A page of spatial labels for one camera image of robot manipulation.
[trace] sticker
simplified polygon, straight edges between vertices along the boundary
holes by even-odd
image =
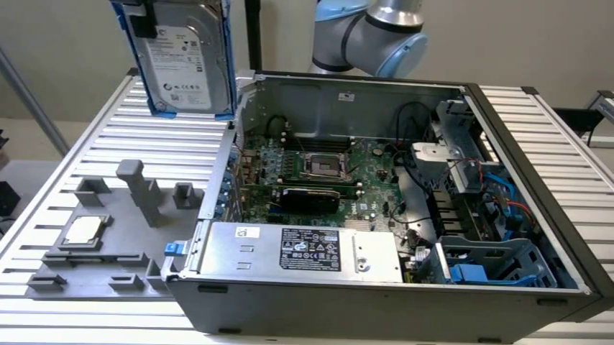
[[[340,232],[336,230],[282,229],[280,266],[285,270],[342,270]]]
[[[261,237],[261,228],[240,226],[234,236],[257,239]]]
[[[158,38],[146,42],[161,98],[178,108],[212,108],[200,37],[186,27],[161,25],[157,29]]]
[[[357,95],[354,93],[341,93],[340,100],[344,102],[354,102]]]

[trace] white wall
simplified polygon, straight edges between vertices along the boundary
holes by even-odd
[[[234,2],[246,68],[244,0]],[[265,68],[306,71],[314,7],[264,0]],[[536,86],[556,106],[584,106],[614,88],[614,1],[425,0],[425,15],[432,46],[412,78]],[[55,119],[90,121],[134,65],[107,0],[0,0],[0,44]],[[3,80],[0,105],[0,117],[30,118]]]

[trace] green circuit board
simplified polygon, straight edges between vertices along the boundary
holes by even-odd
[[[402,197],[398,184],[392,182],[394,150],[388,152],[385,148],[386,144],[377,140],[358,139],[344,153],[301,152],[286,150],[277,140],[264,137],[249,138],[245,150],[256,156],[245,166],[248,183],[244,184],[242,193],[244,221],[256,224],[306,226],[345,226],[348,221],[369,221],[369,224],[364,223],[364,225],[372,226],[373,230],[390,231],[385,204],[388,203],[389,210],[393,210]],[[320,157],[342,155],[350,182],[301,181],[306,155],[320,155]],[[282,176],[284,183],[280,183],[278,178]],[[317,216],[285,213],[278,204],[278,196],[285,188],[340,192],[342,200],[338,212]]]

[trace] slotted metal surface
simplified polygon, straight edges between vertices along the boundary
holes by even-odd
[[[532,99],[527,95],[519,96],[519,90],[493,88],[496,97],[504,98],[496,102],[515,98],[509,106],[532,107]],[[521,114],[524,115],[509,113],[503,117],[549,124],[548,119],[540,118],[539,114],[528,115],[527,112]],[[67,192],[75,189],[83,176],[102,176],[111,186],[122,187],[123,182],[114,178],[113,174],[118,162],[123,157],[138,157],[149,162],[145,175],[158,178],[162,187],[173,187],[178,181],[190,181],[200,188],[208,187],[213,164],[210,157],[216,154],[221,140],[218,134],[224,127],[224,124],[213,120],[208,115],[178,116],[177,120],[149,117],[142,84],[138,78],[126,78],[58,171],[25,210],[10,234],[0,241],[0,295],[25,296],[26,282],[42,265],[41,258],[57,241],[61,228],[69,221],[73,208],[78,205],[78,199]],[[548,144],[521,142],[521,144],[525,150],[531,150],[531,153],[537,155],[535,159],[544,162],[560,161],[560,157],[551,159],[551,154],[580,156],[568,146],[552,142]],[[539,144],[545,146],[545,150],[540,149]],[[577,180],[589,181],[585,182],[591,184],[588,187],[603,188],[601,184],[592,184],[600,181],[599,171],[584,165],[560,169],[559,165],[545,163],[540,164],[537,169],[545,174],[543,175],[545,178],[555,181],[553,185],[559,185],[560,180]],[[557,192],[556,195],[560,195],[560,202],[564,206],[569,206],[572,213],[577,208],[608,208],[609,202],[614,200],[614,196],[605,199],[601,192],[591,193],[592,198],[580,200],[576,198],[579,193],[571,190]],[[595,245],[609,246],[609,243],[614,243],[611,242],[614,240],[614,235],[608,231],[609,229],[608,223],[579,226],[589,243]],[[609,272],[614,272],[614,263],[605,262],[604,266]],[[613,325],[614,311],[611,311],[585,323],[555,323],[517,344],[612,344]],[[205,335],[194,331],[181,307],[174,302],[57,302],[25,298],[0,299],[2,343],[264,344],[274,340],[277,344],[384,343],[357,340],[228,338]],[[404,344],[424,343],[409,341]]]
[[[614,177],[540,96],[482,86],[547,186],[614,277]]]

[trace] blue latch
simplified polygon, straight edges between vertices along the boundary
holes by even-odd
[[[450,274],[457,284],[474,285],[532,286],[539,278],[536,275],[529,275],[520,280],[489,280],[484,266],[480,264],[458,264],[450,268]]]
[[[165,255],[167,257],[181,257],[183,255],[185,245],[181,243],[167,243],[165,247]]]

